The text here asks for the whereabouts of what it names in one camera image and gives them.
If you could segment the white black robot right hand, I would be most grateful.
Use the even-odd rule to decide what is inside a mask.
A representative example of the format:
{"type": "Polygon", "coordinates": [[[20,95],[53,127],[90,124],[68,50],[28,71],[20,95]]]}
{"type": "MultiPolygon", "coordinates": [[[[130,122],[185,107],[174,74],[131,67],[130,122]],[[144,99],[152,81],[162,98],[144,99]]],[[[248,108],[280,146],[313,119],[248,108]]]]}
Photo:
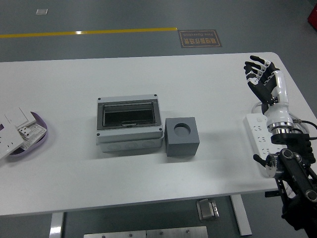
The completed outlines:
{"type": "Polygon", "coordinates": [[[289,115],[289,100],[284,73],[271,61],[250,56],[244,66],[247,84],[262,103],[262,113],[267,117],[267,126],[292,126],[289,115]]]}

